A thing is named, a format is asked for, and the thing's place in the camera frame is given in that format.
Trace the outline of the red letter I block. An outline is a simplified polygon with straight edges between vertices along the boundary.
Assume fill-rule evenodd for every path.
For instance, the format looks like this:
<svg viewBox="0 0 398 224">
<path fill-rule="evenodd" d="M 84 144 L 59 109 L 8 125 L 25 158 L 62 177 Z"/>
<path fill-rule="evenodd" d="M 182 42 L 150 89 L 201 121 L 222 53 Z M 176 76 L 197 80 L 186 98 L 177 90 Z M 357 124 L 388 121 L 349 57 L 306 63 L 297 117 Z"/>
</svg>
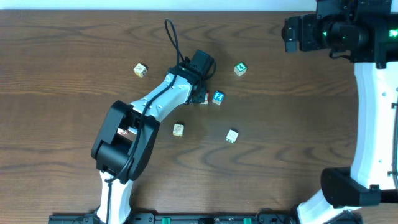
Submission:
<svg viewBox="0 0 398 224">
<path fill-rule="evenodd" d="M 208 104 L 208 101 L 209 101 L 209 91 L 207 91 L 207 92 L 205 93 L 204 102 L 202 102 L 201 104 L 207 105 L 207 104 Z"/>
</svg>

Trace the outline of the blue number 2 block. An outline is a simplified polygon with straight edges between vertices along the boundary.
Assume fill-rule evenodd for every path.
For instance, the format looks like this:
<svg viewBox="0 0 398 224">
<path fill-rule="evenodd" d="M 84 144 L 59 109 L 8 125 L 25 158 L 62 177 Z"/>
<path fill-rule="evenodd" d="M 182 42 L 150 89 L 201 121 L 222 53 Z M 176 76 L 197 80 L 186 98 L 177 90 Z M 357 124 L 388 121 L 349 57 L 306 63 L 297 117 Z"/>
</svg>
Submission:
<svg viewBox="0 0 398 224">
<path fill-rule="evenodd" d="M 224 93 L 220 92 L 220 91 L 215 91 L 213 97 L 212 97 L 212 102 L 220 105 L 222 103 L 224 99 Z"/>
</svg>

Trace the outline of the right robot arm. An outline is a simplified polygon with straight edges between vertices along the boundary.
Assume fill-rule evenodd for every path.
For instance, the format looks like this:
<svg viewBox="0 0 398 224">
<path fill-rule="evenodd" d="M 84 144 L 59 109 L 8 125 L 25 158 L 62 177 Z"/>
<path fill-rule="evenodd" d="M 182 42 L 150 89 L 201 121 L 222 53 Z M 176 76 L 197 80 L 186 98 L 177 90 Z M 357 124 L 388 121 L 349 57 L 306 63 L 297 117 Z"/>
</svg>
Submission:
<svg viewBox="0 0 398 224">
<path fill-rule="evenodd" d="M 349 167 L 326 168 L 321 188 L 286 223 L 361 223 L 355 210 L 397 203 L 397 0 L 323 0 L 286 18 L 285 50 L 327 49 L 354 65 L 356 152 Z"/>
</svg>

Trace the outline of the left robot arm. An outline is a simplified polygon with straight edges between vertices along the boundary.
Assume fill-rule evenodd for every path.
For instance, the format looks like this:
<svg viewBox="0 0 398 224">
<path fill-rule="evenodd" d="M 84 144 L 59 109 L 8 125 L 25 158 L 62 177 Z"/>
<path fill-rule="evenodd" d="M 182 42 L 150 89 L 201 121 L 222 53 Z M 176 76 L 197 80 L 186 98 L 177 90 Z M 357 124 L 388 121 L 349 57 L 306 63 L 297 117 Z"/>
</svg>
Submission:
<svg viewBox="0 0 398 224">
<path fill-rule="evenodd" d="M 111 105 L 91 150 L 102 180 L 99 222 L 127 222 L 132 185 L 149 162 L 161 122 L 180 105 L 204 102 L 211 66 L 181 62 L 146 96 Z"/>
</svg>

